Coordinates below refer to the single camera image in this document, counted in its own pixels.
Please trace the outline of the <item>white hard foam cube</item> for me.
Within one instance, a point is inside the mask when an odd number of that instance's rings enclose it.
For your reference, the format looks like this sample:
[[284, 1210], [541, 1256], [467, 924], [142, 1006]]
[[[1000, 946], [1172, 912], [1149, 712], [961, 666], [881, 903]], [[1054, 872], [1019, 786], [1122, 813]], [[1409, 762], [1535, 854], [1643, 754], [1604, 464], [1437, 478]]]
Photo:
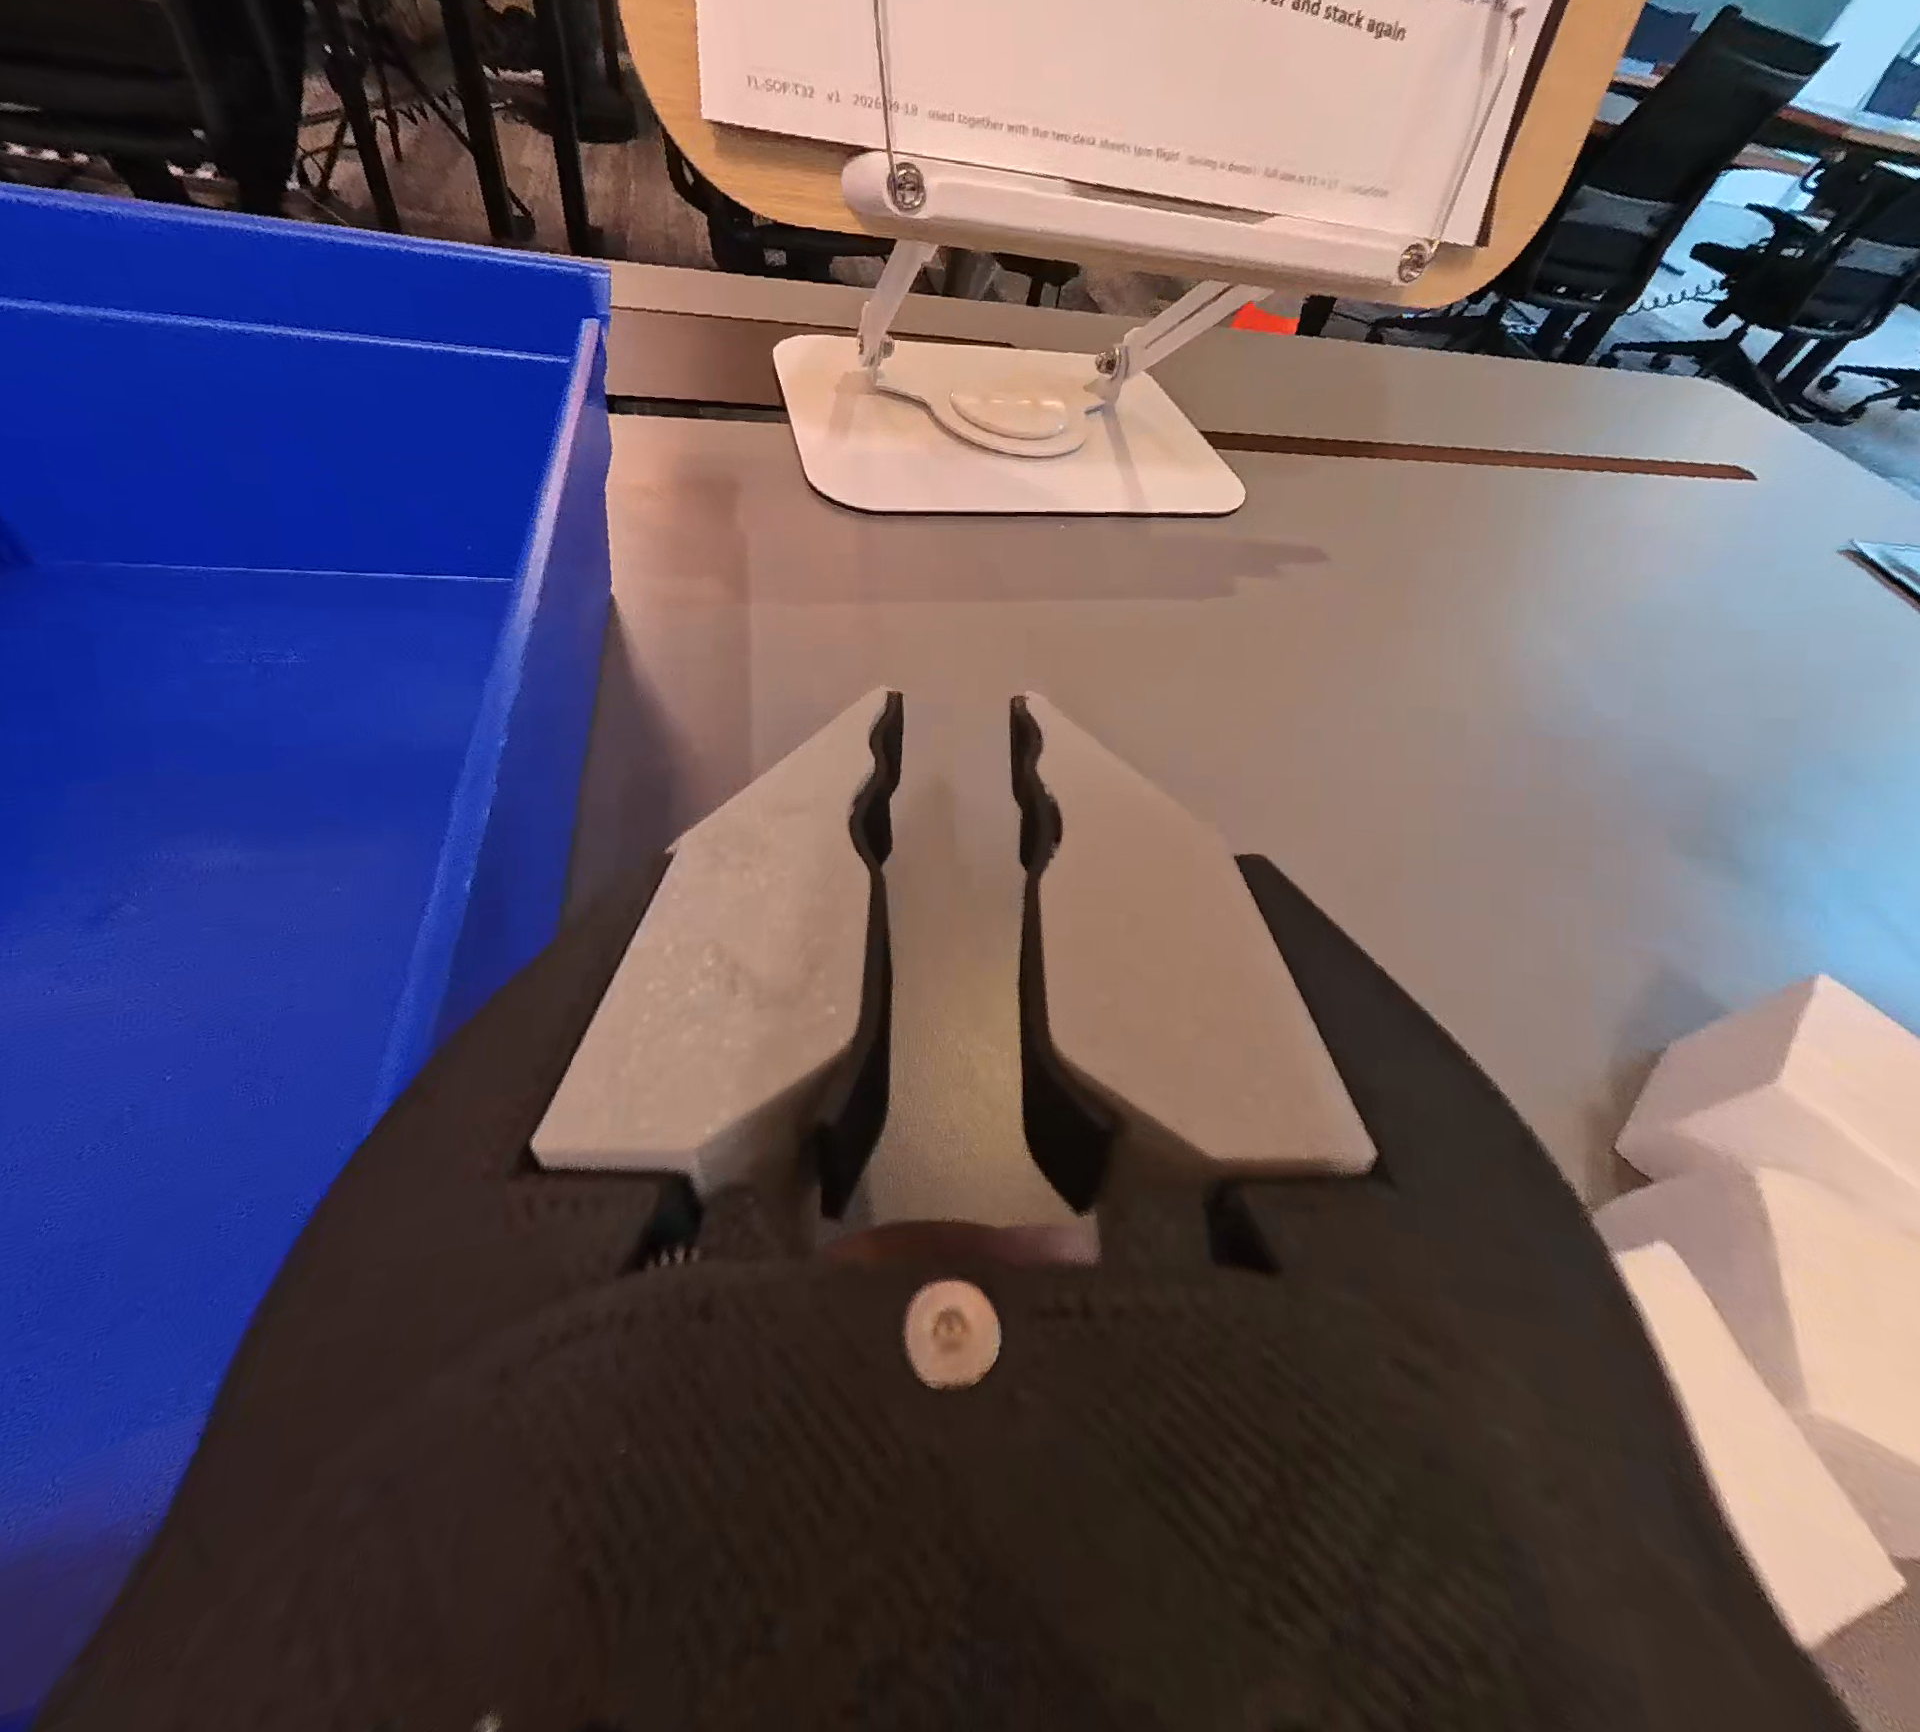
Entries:
[[1593, 1216], [1668, 1247], [1898, 1562], [1918, 1559], [1918, 1243], [1782, 1169], [1691, 1173]]
[[1675, 1249], [1619, 1251], [1613, 1264], [1717, 1509], [1795, 1644], [1817, 1650], [1905, 1596], [1905, 1572]]
[[1795, 1175], [1917, 1236], [1918, 1039], [1808, 976], [1668, 1045], [1614, 1151], [1650, 1182]]

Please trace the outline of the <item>large blue plastic bin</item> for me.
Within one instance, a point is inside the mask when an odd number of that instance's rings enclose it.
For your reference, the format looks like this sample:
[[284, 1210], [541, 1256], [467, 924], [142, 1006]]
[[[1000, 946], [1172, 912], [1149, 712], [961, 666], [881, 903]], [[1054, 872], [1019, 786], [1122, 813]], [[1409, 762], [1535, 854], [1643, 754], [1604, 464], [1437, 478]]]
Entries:
[[353, 1153], [554, 936], [613, 278], [5, 189], [2, 1709]]

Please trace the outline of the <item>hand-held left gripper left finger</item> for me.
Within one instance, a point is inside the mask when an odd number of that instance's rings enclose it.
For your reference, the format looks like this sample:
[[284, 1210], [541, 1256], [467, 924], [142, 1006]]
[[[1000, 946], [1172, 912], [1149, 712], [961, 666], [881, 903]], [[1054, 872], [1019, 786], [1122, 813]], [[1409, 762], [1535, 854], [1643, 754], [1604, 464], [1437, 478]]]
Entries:
[[904, 698], [872, 689], [668, 848], [532, 1133], [550, 1175], [849, 1216], [891, 1114]]

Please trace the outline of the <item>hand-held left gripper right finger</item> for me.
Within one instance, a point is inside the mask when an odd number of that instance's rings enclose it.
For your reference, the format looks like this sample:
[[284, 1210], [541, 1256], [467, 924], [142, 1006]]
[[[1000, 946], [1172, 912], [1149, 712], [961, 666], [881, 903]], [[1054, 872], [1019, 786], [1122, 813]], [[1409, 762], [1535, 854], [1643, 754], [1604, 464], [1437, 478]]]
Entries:
[[1086, 1219], [1130, 1191], [1365, 1178], [1380, 1149], [1228, 841], [1039, 692], [1010, 703], [1021, 1124]]

